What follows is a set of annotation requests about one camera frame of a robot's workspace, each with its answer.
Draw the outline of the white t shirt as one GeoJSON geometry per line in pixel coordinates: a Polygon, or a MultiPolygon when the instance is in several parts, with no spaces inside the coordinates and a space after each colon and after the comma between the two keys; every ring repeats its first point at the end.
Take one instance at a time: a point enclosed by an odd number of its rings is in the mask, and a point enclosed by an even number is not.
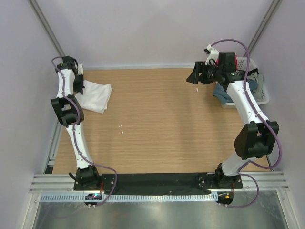
{"type": "Polygon", "coordinates": [[[107,110],[113,87],[110,84],[97,84],[88,80],[84,81],[84,87],[83,94],[75,95],[81,108],[103,114],[107,110]]]}

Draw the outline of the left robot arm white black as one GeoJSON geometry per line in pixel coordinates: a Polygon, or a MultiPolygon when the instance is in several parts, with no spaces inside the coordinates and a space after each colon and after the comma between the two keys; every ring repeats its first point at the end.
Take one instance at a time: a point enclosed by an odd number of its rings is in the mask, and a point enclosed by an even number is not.
{"type": "Polygon", "coordinates": [[[55,57],[51,62],[56,59],[62,62],[53,65],[59,88],[51,105],[59,123],[66,128],[75,153],[76,174],[69,173],[69,176],[74,180],[75,190],[94,190],[99,187],[101,179],[89,154],[83,132],[84,113],[76,98],[76,94],[83,94],[85,88],[83,67],[71,56],[55,57]]]}

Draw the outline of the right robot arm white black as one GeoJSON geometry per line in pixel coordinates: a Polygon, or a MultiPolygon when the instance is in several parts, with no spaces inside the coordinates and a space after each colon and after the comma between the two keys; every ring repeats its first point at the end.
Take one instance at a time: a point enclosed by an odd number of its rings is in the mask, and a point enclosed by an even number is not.
{"type": "Polygon", "coordinates": [[[218,52],[214,48],[204,51],[208,54],[206,61],[196,62],[186,81],[221,85],[244,124],[234,141],[234,153],[219,164],[213,176],[217,185],[231,185],[243,167],[272,152],[279,125],[271,122],[259,108],[246,82],[247,72],[237,69],[234,52],[218,52]]]}

